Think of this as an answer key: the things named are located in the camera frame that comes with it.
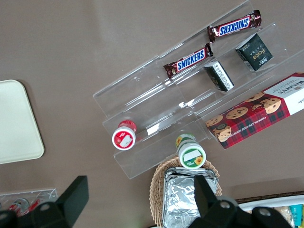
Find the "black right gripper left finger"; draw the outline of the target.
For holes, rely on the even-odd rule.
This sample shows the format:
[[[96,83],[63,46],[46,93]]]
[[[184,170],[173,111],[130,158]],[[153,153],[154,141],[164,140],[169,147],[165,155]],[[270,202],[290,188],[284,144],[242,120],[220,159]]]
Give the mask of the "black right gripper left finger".
[[[45,202],[31,212],[34,228],[71,228],[89,200],[88,178],[78,176],[55,202]]]

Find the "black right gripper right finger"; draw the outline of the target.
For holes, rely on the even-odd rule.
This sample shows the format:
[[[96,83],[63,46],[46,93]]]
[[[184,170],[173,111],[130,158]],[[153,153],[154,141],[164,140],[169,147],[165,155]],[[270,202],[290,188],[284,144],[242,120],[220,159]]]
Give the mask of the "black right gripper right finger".
[[[237,205],[231,198],[217,197],[203,176],[195,176],[195,202],[202,221],[234,221]]]

